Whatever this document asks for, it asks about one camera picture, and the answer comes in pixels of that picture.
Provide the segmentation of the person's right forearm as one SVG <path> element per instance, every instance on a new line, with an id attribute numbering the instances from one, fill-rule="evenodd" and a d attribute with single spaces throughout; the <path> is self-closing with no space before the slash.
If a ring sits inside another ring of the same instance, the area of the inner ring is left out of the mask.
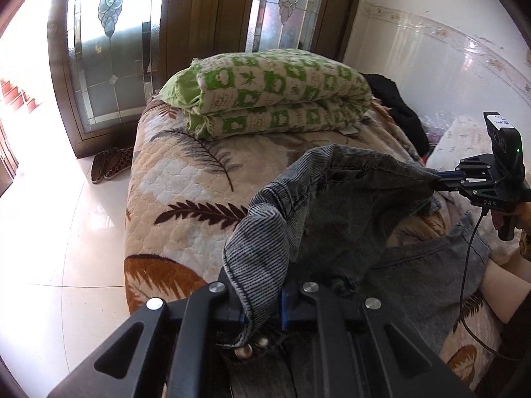
<path id="1" fill-rule="evenodd" d="M 489 260 L 480 290 L 496 317 L 507 324 L 530 292 L 530 261 L 519 253 L 502 265 Z"/>

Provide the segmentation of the person's right hand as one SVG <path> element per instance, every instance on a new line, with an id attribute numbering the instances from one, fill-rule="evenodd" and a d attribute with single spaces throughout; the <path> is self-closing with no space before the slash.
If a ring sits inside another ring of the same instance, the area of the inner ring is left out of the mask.
<path id="1" fill-rule="evenodd" d="M 517 218 L 517 224 L 515 227 L 522 230 L 526 234 L 530 234 L 531 227 L 531 213 L 528 204 L 519 205 L 511 214 L 492 211 L 492 223 L 497 230 L 500 230 L 504 224 L 504 217 L 515 216 Z"/>

